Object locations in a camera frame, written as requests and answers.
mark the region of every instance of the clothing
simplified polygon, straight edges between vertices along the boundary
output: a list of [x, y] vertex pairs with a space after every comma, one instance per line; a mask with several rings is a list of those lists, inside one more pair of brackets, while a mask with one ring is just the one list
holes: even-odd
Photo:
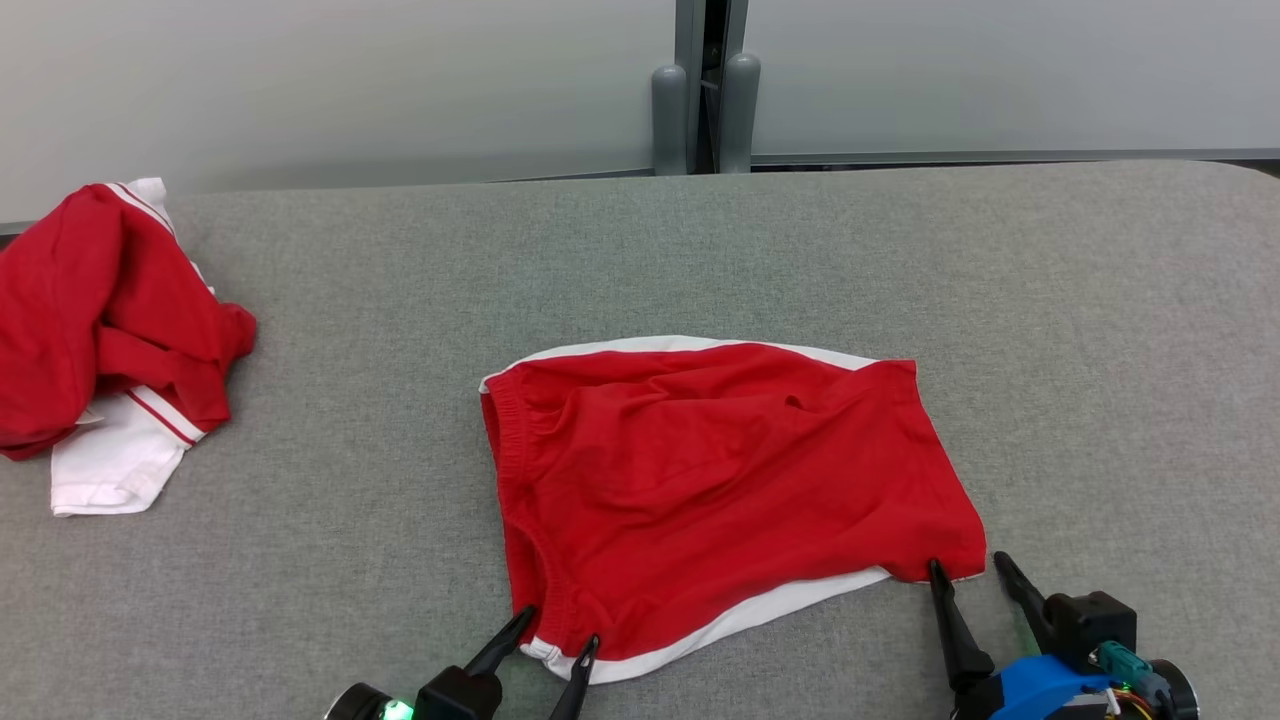
[[59, 443], [55, 514], [145, 510], [230, 418], [256, 322], [205, 286], [164, 196], [159, 178], [86, 186], [0, 254], [0, 454]]
[[691, 337], [549, 350], [484, 379], [522, 650], [634, 678], [938, 557], [980, 574], [982, 521], [915, 364]]

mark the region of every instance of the green led light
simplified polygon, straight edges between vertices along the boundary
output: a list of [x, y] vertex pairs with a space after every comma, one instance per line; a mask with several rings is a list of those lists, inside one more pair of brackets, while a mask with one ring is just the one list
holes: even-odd
[[398, 700], [393, 700], [383, 707], [383, 720], [410, 720], [413, 717], [413, 707]]

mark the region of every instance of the white wall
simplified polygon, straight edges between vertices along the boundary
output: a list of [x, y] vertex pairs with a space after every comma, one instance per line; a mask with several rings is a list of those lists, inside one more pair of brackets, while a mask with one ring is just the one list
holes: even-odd
[[0, 223], [173, 191], [652, 167], [675, 0], [0, 4]]
[[750, 0], [753, 152], [1280, 147], [1277, 0]]

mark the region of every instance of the gray metal post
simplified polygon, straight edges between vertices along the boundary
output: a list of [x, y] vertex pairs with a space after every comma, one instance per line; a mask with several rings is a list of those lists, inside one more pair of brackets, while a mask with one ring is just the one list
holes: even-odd
[[751, 133], [755, 131], [755, 97], [760, 87], [760, 60], [739, 53], [724, 61], [721, 83], [719, 172], [751, 172]]
[[663, 65], [653, 73], [653, 170], [659, 176], [686, 176], [689, 124], [689, 73]]

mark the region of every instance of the gray table surface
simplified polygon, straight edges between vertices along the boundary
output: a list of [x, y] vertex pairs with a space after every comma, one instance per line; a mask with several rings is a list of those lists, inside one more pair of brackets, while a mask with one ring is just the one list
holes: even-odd
[[[175, 199], [260, 320], [234, 419], [133, 516], [0, 464], [0, 717], [319, 717], [412, 696], [509, 614], [481, 375], [640, 334], [914, 357], [992, 548], [1139, 610], [1207, 717], [1280, 705], [1280, 182], [1143, 161]], [[997, 664], [995, 573], [959, 601]], [[503, 667], [500, 717], [562, 683]], [[945, 717], [884, 582], [593, 689], [586, 717]]]

